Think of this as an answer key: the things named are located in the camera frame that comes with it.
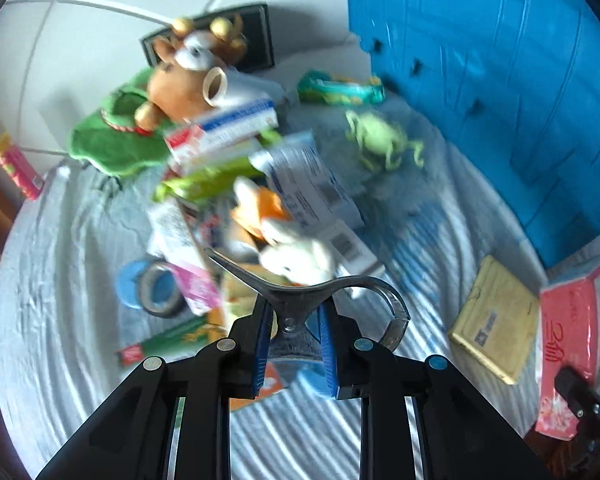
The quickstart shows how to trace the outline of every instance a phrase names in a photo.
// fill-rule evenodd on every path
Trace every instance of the pink tissue package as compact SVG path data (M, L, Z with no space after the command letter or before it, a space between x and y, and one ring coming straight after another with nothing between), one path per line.
M568 269L540 293L542 379L539 433L571 440L577 417L555 391L557 373L573 367L600 395L600 256Z

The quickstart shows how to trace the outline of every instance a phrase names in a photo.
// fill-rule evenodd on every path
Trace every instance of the green leaf plush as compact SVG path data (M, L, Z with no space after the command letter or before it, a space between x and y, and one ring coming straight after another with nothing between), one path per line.
M139 72L129 82L109 94L100 110L78 124L69 136L69 155L88 160L110 176L127 176L142 168L158 166L169 156L165 131L173 126L163 121L150 136L136 132L134 113L147 101L146 84L151 68Z

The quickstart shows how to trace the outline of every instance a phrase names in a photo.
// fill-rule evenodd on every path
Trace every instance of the toothpaste box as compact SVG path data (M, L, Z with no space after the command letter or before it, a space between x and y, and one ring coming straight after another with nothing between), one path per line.
M198 117L194 123L172 131L165 142L174 160L183 165L192 158L231 146L277 126L278 116L273 101L261 99Z
M536 431L561 440L578 419L555 391L561 368L573 367L600 395L600 256L565 270L540 293L542 377Z

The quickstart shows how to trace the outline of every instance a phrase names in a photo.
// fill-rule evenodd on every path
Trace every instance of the green package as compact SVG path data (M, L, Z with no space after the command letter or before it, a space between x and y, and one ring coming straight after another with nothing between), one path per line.
M276 130L264 130L257 138L263 148L269 148L282 139ZM162 202L167 196L174 196L200 203L231 189L238 176L255 178L262 176L262 173L251 165L248 156L239 156L234 160L209 164L187 176L163 180L155 189L154 201Z
M147 357L158 356L168 363L192 357L209 343L225 337L225 330L216 324L213 313L194 317L146 341L118 352L118 361L125 372L130 372Z

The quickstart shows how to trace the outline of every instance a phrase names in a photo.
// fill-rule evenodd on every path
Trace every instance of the antler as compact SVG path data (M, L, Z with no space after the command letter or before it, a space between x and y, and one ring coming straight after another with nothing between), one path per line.
M196 24L190 18L176 18L171 22L171 30L180 40L183 40L196 30Z
M231 43L233 40L240 37L244 23L240 14L236 14L233 24L227 18L216 18L209 25L209 30L213 35L226 43Z

